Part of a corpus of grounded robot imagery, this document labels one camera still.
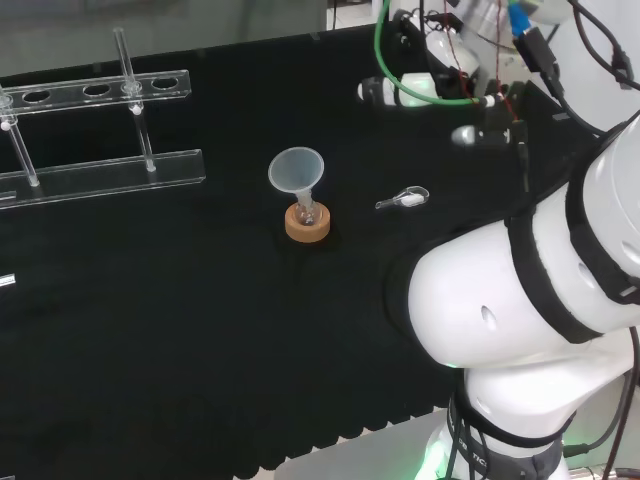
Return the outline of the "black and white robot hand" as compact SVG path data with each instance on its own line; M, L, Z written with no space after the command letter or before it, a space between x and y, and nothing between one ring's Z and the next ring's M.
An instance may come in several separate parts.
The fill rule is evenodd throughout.
M396 109L470 108L483 114L476 125L451 133L461 149L505 150L527 143L526 123L511 110L512 98L499 84L480 84L481 66L461 38L462 24L447 12L429 12L420 5L388 16L384 6L374 24L373 51L377 76L357 86L358 99L377 107ZM393 27L400 42L424 62L418 72L393 73L383 54L383 35Z

